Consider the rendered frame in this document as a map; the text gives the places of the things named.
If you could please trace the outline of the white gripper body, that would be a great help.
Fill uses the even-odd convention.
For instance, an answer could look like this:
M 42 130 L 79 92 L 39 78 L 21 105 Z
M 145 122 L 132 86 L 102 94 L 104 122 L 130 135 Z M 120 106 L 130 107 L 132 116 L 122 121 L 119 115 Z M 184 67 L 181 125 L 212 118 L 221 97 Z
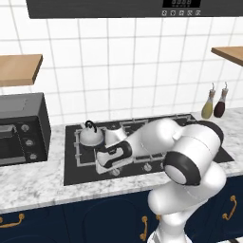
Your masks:
M 96 172 L 101 175 L 104 173 L 110 173 L 112 175 L 112 170 L 113 169 L 120 169 L 122 167 L 122 162 L 118 161 L 116 162 L 113 166 L 110 168 L 104 168 L 103 166 L 100 165 L 100 163 L 96 160 Z

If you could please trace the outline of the black hob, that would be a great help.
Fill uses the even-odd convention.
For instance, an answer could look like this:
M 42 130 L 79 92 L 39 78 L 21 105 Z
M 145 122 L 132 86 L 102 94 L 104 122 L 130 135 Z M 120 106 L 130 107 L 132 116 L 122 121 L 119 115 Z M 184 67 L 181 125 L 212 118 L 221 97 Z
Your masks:
M 96 126 L 105 134 L 105 128 L 120 124 L 123 131 L 127 136 L 137 131 L 139 128 L 147 124 L 162 118 L 170 118 L 176 121 L 179 125 L 185 125 L 187 122 L 195 122 L 196 119 L 191 114 L 179 114 L 174 116 L 160 116 L 160 117 L 148 117 L 130 120 L 119 121 L 103 121 L 96 122 Z M 65 175 L 64 186 L 81 184 L 86 182 L 100 181 L 112 178 L 125 178 L 138 175 L 146 175 L 152 173 L 163 172 L 162 163 L 164 161 L 165 154 L 155 154 L 151 156 L 136 157 L 131 160 L 131 163 L 121 167 L 121 173 L 118 176 L 113 176 L 110 173 L 104 173 L 99 175 L 96 172 L 96 150 L 95 148 L 84 148 L 80 143 L 80 133 L 82 127 L 80 124 L 69 125 L 65 127 Z M 217 155 L 215 156 L 215 162 L 223 163 L 234 161 L 234 159 L 228 154 L 222 147 L 219 148 Z M 143 169 L 143 165 L 149 163 L 152 166 L 152 170 L 146 172 Z

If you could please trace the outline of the navy cupboard door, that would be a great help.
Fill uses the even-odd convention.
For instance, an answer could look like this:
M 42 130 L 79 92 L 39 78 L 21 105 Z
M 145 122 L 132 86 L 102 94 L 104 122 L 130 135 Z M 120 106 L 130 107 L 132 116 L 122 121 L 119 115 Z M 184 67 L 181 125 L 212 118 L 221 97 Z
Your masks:
M 62 207 L 0 214 L 0 243 L 69 243 Z
M 146 243 L 147 196 L 145 191 L 66 204 L 70 243 Z
M 185 233 L 193 243 L 243 236 L 243 176 L 227 178 L 225 187 L 189 218 Z

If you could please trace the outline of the black toaster oven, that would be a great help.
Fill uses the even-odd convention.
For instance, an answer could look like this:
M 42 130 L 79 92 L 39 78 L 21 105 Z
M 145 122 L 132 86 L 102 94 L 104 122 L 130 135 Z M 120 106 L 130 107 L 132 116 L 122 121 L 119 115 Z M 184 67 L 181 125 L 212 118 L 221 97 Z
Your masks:
M 29 130 L 22 131 L 27 124 Z M 0 96 L 0 166 L 47 161 L 51 128 L 43 93 Z M 33 146 L 26 146 L 33 140 Z M 29 154 L 35 153 L 37 160 Z

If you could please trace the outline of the yellow oil bottle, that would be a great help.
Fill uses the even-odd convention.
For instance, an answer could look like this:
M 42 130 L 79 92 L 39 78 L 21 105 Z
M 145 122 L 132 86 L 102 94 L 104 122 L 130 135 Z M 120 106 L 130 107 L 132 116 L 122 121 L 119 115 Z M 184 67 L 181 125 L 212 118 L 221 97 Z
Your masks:
M 209 91 L 209 96 L 208 96 L 207 102 L 204 104 L 204 106 L 201 110 L 202 119 L 208 120 L 211 118 L 211 116 L 213 114 L 214 96 L 215 96 L 215 87 L 213 85 Z

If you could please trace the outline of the dark red sauce bottle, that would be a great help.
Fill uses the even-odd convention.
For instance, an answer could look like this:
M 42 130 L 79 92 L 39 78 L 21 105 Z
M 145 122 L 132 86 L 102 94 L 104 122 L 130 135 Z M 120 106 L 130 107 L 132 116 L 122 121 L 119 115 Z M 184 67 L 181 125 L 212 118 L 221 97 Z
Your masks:
M 214 116 L 216 118 L 221 118 L 225 112 L 227 94 L 228 94 L 228 85 L 225 84 L 225 87 L 221 91 L 220 99 L 217 102 L 215 109 L 214 109 Z

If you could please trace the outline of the black range hood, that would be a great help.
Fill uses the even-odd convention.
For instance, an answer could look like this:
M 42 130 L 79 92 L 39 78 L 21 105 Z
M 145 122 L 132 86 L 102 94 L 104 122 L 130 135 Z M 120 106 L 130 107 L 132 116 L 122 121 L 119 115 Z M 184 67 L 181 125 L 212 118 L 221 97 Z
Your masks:
M 239 17 L 243 0 L 26 0 L 30 19 Z

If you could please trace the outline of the wooden wall shelf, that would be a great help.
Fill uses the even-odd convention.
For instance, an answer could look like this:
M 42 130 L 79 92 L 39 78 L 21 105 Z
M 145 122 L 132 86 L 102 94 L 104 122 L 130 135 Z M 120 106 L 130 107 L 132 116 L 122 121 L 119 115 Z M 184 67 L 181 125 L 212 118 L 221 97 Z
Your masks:
M 0 55 L 0 87 L 34 85 L 42 54 Z
M 243 66 L 243 47 L 213 47 L 212 53 Z

